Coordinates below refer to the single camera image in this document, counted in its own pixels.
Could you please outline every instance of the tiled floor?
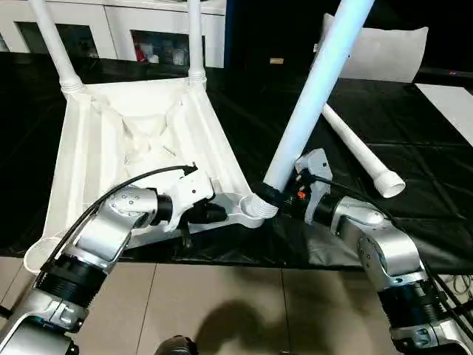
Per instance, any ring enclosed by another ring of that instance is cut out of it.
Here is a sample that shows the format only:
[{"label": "tiled floor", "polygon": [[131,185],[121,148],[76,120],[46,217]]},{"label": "tiled floor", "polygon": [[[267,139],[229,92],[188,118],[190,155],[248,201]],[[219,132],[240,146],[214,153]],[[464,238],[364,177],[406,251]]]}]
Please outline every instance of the tiled floor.
[{"label": "tiled floor", "polygon": [[[3,306],[31,281],[0,258]],[[75,335],[85,355],[153,355],[175,334],[204,355],[397,354],[361,273],[121,263],[90,311]]]}]

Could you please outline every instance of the cabinet door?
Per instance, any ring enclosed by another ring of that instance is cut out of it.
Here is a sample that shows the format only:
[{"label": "cabinet door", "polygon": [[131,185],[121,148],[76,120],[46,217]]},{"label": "cabinet door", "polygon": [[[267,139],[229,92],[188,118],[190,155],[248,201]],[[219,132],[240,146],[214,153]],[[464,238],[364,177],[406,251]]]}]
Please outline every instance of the cabinet door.
[{"label": "cabinet door", "polygon": [[[188,66],[188,15],[184,12],[106,7],[118,59]],[[202,14],[207,67],[223,67],[225,16]]]},{"label": "cabinet door", "polygon": [[[116,59],[117,54],[100,5],[48,3],[70,55]],[[10,52],[47,53],[46,44],[27,1],[0,1],[0,34]]]}]

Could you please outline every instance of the black cable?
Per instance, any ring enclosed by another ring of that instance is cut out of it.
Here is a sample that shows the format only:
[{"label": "black cable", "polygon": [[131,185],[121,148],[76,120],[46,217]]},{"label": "black cable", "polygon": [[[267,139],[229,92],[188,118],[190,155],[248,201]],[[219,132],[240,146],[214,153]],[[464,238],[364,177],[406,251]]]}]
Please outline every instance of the black cable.
[{"label": "black cable", "polygon": [[462,303],[460,307],[455,307],[453,310],[457,313],[463,314],[463,312],[471,312],[473,310],[473,300]]},{"label": "black cable", "polygon": [[[458,280],[461,278],[463,284],[465,285],[465,289],[463,291],[459,291],[458,289]],[[470,292],[470,288],[472,287],[472,277],[470,275],[457,275],[453,277],[453,289],[457,295],[467,294]]]},{"label": "black cable", "polygon": [[[428,265],[424,265],[424,268],[426,269],[426,273],[427,275],[429,275],[429,278],[431,279],[431,282],[432,282],[432,285],[434,286],[434,289],[435,291],[440,294],[440,290],[438,289],[438,285],[437,283],[435,282],[435,276],[438,276],[437,274],[435,274],[430,266]],[[440,299],[440,303],[442,303],[442,306],[446,309],[447,313],[449,314],[449,316],[451,318],[454,319],[454,321],[458,324],[458,326],[461,328],[461,330],[466,334],[466,336],[473,342],[473,333],[472,331],[470,330],[470,328],[468,328],[468,326],[464,323],[464,321],[460,318],[460,316],[458,316],[457,312],[455,312],[453,310],[453,308],[450,306],[449,302],[443,298],[443,297],[439,297]]]},{"label": "black cable", "polygon": [[[315,180],[321,181],[322,183],[326,183],[326,184],[338,189],[340,192],[345,193],[349,197],[365,200],[368,203],[371,203],[372,205],[374,205],[374,207],[377,208],[377,210],[379,210],[379,212],[383,213],[387,217],[387,219],[391,221],[391,223],[393,224],[394,227],[396,227],[397,229],[399,229],[403,233],[409,235],[409,233],[407,233],[404,228],[402,228],[401,226],[399,226],[395,222],[394,217],[386,209],[380,207],[372,198],[370,198],[370,197],[368,197],[368,196],[366,196],[366,195],[364,195],[360,192],[357,192],[356,190],[351,189],[348,186],[342,185],[340,183],[336,183],[336,182],[334,182],[332,180],[328,180],[324,177],[317,176],[317,175],[314,175],[313,177],[314,177]],[[422,258],[421,258],[421,261],[424,265],[424,268],[426,269],[427,277],[429,278],[430,282],[433,284],[435,293],[438,295],[439,300],[442,303],[443,307],[446,309],[449,316],[451,316],[455,320],[455,322],[460,326],[460,328],[465,332],[465,334],[468,336],[468,338],[471,341],[473,341],[472,331],[468,328],[468,326],[464,323],[464,321],[458,316],[458,314],[453,310],[453,308],[448,304],[447,300],[445,300],[444,297],[441,296],[440,290],[438,289],[438,286],[435,283],[435,280],[436,279],[440,280],[440,282],[439,282],[440,286],[449,295],[450,299],[457,306],[457,308],[459,308],[459,306],[460,306],[459,309],[462,309],[461,308],[462,303],[458,300],[458,298],[455,296],[455,294],[453,294],[452,290],[450,290],[448,288],[448,286],[440,278],[440,276],[432,271],[432,269],[430,268],[427,261],[425,261]],[[465,314],[463,314],[463,315],[465,316],[465,318],[469,322],[469,324],[473,327],[473,317],[471,317],[471,315],[468,315],[468,316],[466,316]]]},{"label": "black cable", "polygon": [[8,309],[8,308],[5,308],[4,306],[0,305],[0,317],[1,318],[5,318],[6,320],[8,318],[10,318],[10,316],[13,314],[13,312]]},{"label": "black cable", "polygon": [[66,241],[68,241],[68,239],[72,236],[72,233],[74,233],[74,231],[82,224],[82,222],[85,221],[85,219],[91,214],[94,212],[94,210],[96,210],[98,207],[100,207],[100,205],[110,196],[112,196],[115,192],[117,191],[120,191],[121,189],[123,189],[124,187],[127,187],[128,185],[138,181],[138,180],[141,180],[141,179],[144,179],[144,178],[147,178],[148,176],[151,176],[151,175],[156,175],[156,174],[160,174],[162,172],[171,172],[173,170],[184,170],[185,173],[189,173],[189,172],[192,172],[194,171],[195,169],[197,169],[195,166],[186,166],[186,165],[180,165],[180,166],[168,166],[166,168],[160,168],[160,169],[155,169],[155,170],[151,170],[150,172],[145,172],[141,175],[138,175],[138,176],[135,176],[135,177],[132,177],[131,179],[127,180],[127,181],[124,181],[122,183],[119,183],[117,186],[115,186],[114,188],[112,188],[111,190],[109,190],[108,192],[106,192],[105,194],[103,194],[101,197],[99,197],[92,205],[90,205],[85,211],[83,214],[81,214],[81,216],[74,222],[74,224],[72,224],[72,226],[67,230],[66,234],[62,237],[61,241],[58,243],[58,245],[54,248],[54,250],[52,251],[51,255],[47,258],[46,262],[43,264],[43,267],[41,268],[41,272],[39,273],[39,275],[36,277],[36,280],[35,280],[35,283],[34,283],[34,286],[33,287],[36,287],[40,282],[41,280],[43,279],[44,277],[44,267],[45,266],[48,266],[52,261],[53,259],[55,258],[56,254],[61,250],[61,248],[63,247],[63,245],[66,243]]},{"label": "black cable", "polygon": [[[432,273],[432,269],[430,269],[430,273],[434,277],[434,280],[438,282],[438,284],[441,286],[441,288],[445,291],[445,293],[450,297],[450,299],[453,301],[456,307],[462,307],[462,302],[454,295],[452,290],[448,287],[448,285],[445,283],[445,281],[442,280],[442,278],[435,273]],[[468,321],[468,323],[473,327],[473,317],[469,312],[462,313],[462,315],[465,317],[465,319]]]}]

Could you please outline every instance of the black tablecloth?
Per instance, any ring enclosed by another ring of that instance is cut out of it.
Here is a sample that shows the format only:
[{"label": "black tablecloth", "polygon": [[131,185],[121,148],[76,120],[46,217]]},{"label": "black tablecloth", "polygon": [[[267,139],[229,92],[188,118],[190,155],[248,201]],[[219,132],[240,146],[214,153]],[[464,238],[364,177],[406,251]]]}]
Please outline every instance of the black tablecloth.
[{"label": "black tablecloth", "polygon": [[[184,69],[76,59],[84,83],[186,76]],[[66,102],[45,55],[0,53],[3,223],[0,254],[22,256],[41,236]],[[262,180],[304,84],[270,72],[208,70],[208,96],[249,184]],[[413,84],[339,80],[330,105],[407,183],[383,200],[321,118],[306,150],[324,148],[334,181],[377,200],[438,272],[473,271],[473,148]],[[354,268],[355,255],[324,229],[276,217],[259,229],[227,226],[125,252],[125,260],[288,268]]]}]

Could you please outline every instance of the white pipe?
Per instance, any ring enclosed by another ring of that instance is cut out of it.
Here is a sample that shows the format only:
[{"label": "white pipe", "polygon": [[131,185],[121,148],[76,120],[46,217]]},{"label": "white pipe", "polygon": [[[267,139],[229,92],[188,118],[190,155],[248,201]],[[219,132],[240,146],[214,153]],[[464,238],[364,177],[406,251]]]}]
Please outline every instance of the white pipe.
[{"label": "white pipe", "polygon": [[342,0],[333,24],[310,71],[296,108],[279,142],[264,182],[285,188],[294,163],[301,155],[332,92],[374,0]]},{"label": "white pipe", "polygon": [[200,0],[188,0],[189,16],[189,52],[191,65],[189,68],[190,84],[202,83],[205,86],[203,45],[202,45],[202,19],[200,16]]},{"label": "white pipe", "polygon": [[348,149],[355,155],[363,168],[370,174],[375,188],[384,198],[394,197],[401,193],[406,183],[398,174],[389,170],[381,160],[366,146],[365,143],[343,122],[340,116],[333,111],[332,107],[324,105],[322,111],[327,122],[332,126],[340,139],[347,145]]},{"label": "white pipe", "polygon": [[64,94],[80,91],[84,85],[74,71],[46,2],[44,0],[29,0],[29,3],[36,14],[39,30],[58,71],[62,91]]}]

